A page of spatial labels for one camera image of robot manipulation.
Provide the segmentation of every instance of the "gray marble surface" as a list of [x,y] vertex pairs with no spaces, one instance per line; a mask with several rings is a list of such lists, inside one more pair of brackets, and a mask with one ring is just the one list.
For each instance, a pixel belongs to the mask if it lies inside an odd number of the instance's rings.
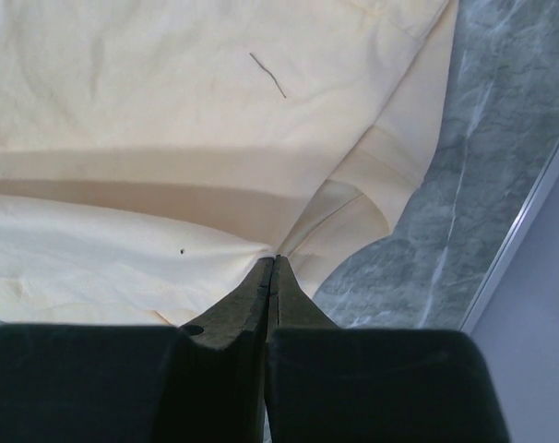
[[423,186],[316,303],[342,327],[457,328],[558,138],[559,0],[460,0]]

